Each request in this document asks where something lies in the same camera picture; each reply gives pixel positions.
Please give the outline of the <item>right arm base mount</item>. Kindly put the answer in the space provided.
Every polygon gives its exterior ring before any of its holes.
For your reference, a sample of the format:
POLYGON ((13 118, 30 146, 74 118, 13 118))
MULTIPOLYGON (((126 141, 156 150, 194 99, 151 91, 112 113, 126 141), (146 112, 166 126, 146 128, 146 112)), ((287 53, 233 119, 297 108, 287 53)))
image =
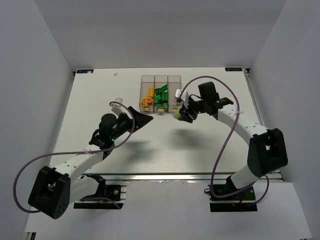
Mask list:
POLYGON ((209 196, 211 213, 247 213, 258 211, 256 195, 252 186, 239 194, 225 198, 214 197, 209 187, 204 190, 204 193, 209 196))

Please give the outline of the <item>light green sloped lego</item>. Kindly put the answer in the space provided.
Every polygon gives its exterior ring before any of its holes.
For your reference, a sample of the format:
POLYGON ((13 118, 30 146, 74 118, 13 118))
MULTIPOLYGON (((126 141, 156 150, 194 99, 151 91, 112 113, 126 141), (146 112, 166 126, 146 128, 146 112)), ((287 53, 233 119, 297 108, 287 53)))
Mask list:
POLYGON ((178 119, 181 118, 181 114, 180 114, 179 112, 175 112, 175 113, 173 114, 173 117, 178 120, 178 119))

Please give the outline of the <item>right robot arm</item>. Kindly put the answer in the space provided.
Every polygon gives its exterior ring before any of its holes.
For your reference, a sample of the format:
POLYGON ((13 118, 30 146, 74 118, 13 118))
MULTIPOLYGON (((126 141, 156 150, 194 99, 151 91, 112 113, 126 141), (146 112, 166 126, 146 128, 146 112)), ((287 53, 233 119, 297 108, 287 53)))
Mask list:
POLYGON ((226 179, 224 188, 217 195, 218 198, 239 194, 259 178, 288 164, 282 131, 278 128, 268 129, 250 119, 229 98, 221 98, 213 82, 200 84, 198 90, 199 100, 193 100, 184 89, 176 90, 175 98, 182 106, 175 113, 175 118, 192 123, 199 114, 208 114, 229 126, 231 133, 237 133, 248 145, 245 166, 226 179))

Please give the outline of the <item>green 2x2 lego brick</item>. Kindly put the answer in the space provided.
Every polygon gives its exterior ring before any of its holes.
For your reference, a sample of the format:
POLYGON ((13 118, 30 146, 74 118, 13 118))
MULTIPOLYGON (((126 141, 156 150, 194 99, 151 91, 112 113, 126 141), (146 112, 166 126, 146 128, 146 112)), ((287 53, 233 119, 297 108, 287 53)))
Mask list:
POLYGON ((162 99, 161 99, 161 98, 155 98, 155 99, 154 99, 154 103, 155 103, 156 105, 162 104, 162 99))

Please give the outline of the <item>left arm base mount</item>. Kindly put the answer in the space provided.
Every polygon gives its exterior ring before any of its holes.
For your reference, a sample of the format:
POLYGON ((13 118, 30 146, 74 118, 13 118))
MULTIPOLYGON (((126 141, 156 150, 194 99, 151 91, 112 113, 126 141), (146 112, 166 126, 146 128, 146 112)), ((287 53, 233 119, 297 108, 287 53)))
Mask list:
POLYGON ((70 202, 74 209, 120 210, 124 205, 127 186, 108 183, 98 174, 82 175, 71 186, 70 202))

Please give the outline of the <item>green long lego brick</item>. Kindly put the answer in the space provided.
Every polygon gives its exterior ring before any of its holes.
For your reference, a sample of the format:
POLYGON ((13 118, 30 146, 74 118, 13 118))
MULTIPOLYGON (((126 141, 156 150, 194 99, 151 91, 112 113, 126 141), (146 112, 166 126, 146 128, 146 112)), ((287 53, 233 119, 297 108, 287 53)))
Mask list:
POLYGON ((154 91, 155 91, 155 94, 156 94, 156 95, 159 95, 159 94, 164 93, 164 92, 167 91, 167 90, 168 90, 168 84, 165 84, 165 85, 162 86, 162 87, 156 88, 154 91))

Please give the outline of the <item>green 2x3 lego brick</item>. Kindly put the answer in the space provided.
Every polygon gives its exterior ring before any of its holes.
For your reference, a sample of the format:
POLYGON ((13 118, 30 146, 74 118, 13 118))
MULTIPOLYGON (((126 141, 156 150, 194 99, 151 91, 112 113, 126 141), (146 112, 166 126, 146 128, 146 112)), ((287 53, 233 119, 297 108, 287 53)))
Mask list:
POLYGON ((167 104, 168 103, 168 100, 169 100, 169 97, 168 97, 168 93, 167 92, 163 92, 161 94, 161 102, 163 104, 167 104))

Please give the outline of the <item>orange round lego piece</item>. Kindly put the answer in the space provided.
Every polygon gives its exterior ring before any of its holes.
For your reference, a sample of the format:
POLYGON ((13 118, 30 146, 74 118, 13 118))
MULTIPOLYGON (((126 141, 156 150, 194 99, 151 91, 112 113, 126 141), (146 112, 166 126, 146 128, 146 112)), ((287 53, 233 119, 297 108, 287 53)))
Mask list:
POLYGON ((153 102, 154 102, 153 98, 151 97, 144 97, 142 100, 147 100, 147 106, 153 105, 153 102))

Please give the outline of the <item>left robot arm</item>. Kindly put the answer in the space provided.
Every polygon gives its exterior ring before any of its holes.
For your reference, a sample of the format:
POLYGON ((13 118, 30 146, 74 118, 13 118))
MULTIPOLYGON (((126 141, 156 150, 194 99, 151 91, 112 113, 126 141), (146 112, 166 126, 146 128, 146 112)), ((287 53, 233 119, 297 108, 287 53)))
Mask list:
POLYGON ((69 204, 77 201, 113 203, 112 192, 106 189, 106 180, 98 174, 87 173, 87 170, 111 154, 116 148, 116 139, 125 133, 133 134, 154 119, 131 106, 127 111, 103 115, 82 153, 73 154, 71 159, 55 167, 42 167, 28 204, 52 219, 58 219, 69 204))

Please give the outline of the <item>green lego plate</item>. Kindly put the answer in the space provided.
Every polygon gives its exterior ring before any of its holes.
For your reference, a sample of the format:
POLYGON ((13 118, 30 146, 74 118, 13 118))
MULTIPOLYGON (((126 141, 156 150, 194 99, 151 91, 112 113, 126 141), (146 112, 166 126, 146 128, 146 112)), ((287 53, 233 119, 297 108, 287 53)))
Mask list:
POLYGON ((162 92, 156 92, 155 93, 155 98, 156 99, 161 99, 162 98, 163 93, 162 92))

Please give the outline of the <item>yellow lego brick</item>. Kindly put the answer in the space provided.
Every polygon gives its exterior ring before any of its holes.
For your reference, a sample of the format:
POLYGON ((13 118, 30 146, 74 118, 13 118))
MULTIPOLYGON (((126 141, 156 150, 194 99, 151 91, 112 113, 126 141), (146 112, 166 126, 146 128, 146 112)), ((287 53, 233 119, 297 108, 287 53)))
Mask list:
POLYGON ((153 98, 154 95, 155 95, 155 89, 154 89, 153 87, 150 87, 150 88, 148 89, 147 96, 148 96, 149 98, 153 98))

